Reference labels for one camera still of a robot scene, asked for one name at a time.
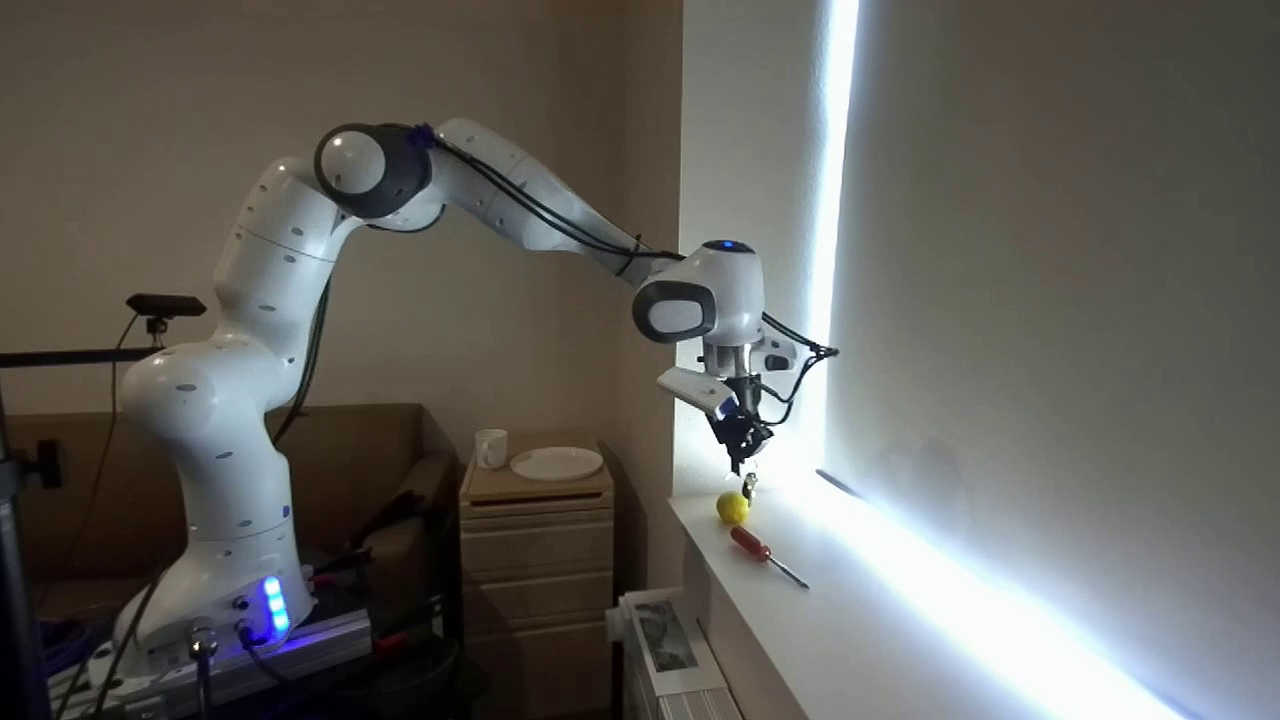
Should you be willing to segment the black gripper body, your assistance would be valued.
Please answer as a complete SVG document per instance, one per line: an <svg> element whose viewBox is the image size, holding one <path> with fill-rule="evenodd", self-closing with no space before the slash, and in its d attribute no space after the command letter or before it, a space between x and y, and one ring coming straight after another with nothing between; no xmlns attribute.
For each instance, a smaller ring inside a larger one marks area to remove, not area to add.
<svg viewBox="0 0 1280 720"><path fill-rule="evenodd" d="M760 417L763 379L760 375L732 375L727 400L706 417L712 436L722 451L743 451L750 462L766 440L770 423Z"/></svg>

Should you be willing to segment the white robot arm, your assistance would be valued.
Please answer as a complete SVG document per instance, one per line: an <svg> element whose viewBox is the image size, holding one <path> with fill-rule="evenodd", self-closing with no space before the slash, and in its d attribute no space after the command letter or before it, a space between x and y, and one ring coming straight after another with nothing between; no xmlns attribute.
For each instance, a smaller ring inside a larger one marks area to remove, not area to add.
<svg viewBox="0 0 1280 720"><path fill-rule="evenodd" d="M124 417L166 451L187 519L178 559L116 622L129 667L184 659L194 628L278 643L311 616L291 469L268 417L305 388L317 312L347 238L423 231L447 212L525 254L586 258L619 278L645 342L704 350L693 372L662 375L673 395L706 411L732 462L766 440L760 394L780 327L748 246L648 254L474 120L341 124L311 156L282 156L251 186L216 273L216 327L124 372Z"/></svg>

